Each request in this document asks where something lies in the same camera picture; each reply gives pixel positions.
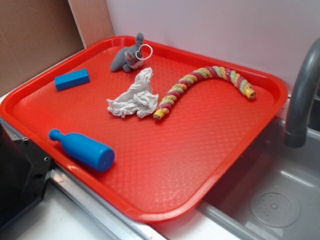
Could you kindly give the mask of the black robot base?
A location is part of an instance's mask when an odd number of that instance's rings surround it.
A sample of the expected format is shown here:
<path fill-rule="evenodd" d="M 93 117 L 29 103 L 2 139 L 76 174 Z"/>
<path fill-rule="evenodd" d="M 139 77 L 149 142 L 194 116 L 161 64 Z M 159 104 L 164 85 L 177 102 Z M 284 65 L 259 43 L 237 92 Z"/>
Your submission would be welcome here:
<path fill-rule="evenodd" d="M 0 127 L 1 230 L 43 200 L 52 165 L 52 157 L 32 140 L 13 140 Z"/>

